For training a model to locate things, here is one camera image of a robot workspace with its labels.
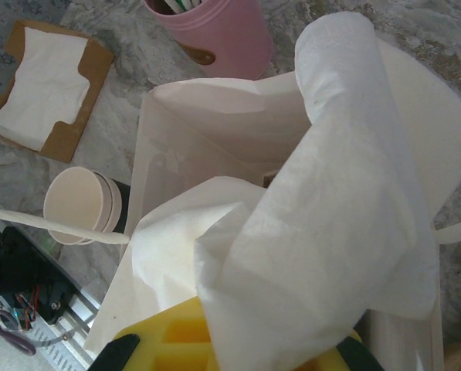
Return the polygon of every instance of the marble countertop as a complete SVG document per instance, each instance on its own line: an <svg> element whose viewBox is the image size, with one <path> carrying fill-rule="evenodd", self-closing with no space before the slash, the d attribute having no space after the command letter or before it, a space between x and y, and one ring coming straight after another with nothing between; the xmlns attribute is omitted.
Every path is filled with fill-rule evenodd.
<svg viewBox="0 0 461 371"><path fill-rule="evenodd" d="M325 13L365 14L378 36L417 57L461 96L461 1L367 3L361 0L262 0L276 47L267 76L293 69L293 48L304 27ZM81 165L130 183L141 96L154 86L203 77L139 0L73 0L61 24L89 33L117 56L70 165L0 143L0 204L42 215L51 181ZM461 220L461 186L436 218ZM44 246L47 233L33 231ZM94 297L102 300L120 259L119 247L99 243L60 247L53 256ZM446 339L461 339L461 246L442 249Z"/></svg>

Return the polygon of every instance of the brown cardboard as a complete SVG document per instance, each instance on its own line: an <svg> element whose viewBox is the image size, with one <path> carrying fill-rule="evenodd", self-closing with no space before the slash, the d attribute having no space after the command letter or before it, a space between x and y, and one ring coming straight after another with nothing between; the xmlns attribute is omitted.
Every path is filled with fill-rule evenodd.
<svg viewBox="0 0 461 371"><path fill-rule="evenodd" d="M46 139L42 150L39 152L42 156L68 163L72 160L77 144L90 118L98 94L107 77L110 65L114 60L114 55L109 50L103 48L97 41L93 40L92 37L81 32L73 31L72 29L64 29L44 22L21 20L14 24L14 29L5 44L5 51L11 56L14 56L18 63L21 63L22 57L24 56L25 27L38 29L44 32L85 37L89 40L86 44L83 58L77 67L78 72L90 82L90 89L84 98L83 105L79 110L76 120L72 124L66 124L62 121L55 123L52 132ZM0 109L7 102L14 82L15 80L12 78L5 94L0 95ZM21 145L3 138L1 135L0 138L9 144L22 148Z"/></svg>

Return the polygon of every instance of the pink cup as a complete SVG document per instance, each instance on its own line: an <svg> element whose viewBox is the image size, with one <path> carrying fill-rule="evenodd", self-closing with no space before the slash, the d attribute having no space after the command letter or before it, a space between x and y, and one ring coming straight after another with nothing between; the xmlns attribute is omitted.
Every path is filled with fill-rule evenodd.
<svg viewBox="0 0 461 371"><path fill-rule="evenodd" d="M258 0L203 0L174 14L164 0L145 0L180 47L210 77L256 80L273 56Z"/></svg>

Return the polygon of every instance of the yellow plastic object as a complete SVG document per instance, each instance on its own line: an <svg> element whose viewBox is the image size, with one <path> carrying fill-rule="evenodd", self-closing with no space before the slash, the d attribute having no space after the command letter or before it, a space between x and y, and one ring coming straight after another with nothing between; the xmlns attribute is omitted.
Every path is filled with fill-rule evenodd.
<svg viewBox="0 0 461 371"><path fill-rule="evenodd" d="M115 336L140 337L124 371L219 371L201 302L187 300ZM353 336L360 341L357 334ZM331 349L296 371L348 371L337 349Z"/></svg>

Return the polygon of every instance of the pink container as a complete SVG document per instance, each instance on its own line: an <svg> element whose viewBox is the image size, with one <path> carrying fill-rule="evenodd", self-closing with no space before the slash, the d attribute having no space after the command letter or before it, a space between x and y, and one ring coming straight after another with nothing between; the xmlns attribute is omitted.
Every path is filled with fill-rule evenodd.
<svg viewBox="0 0 461 371"><path fill-rule="evenodd" d="M273 56L273 41L258 0L203 0L174 14L164 0L147 7L210 77L256 80Z"/></svg>

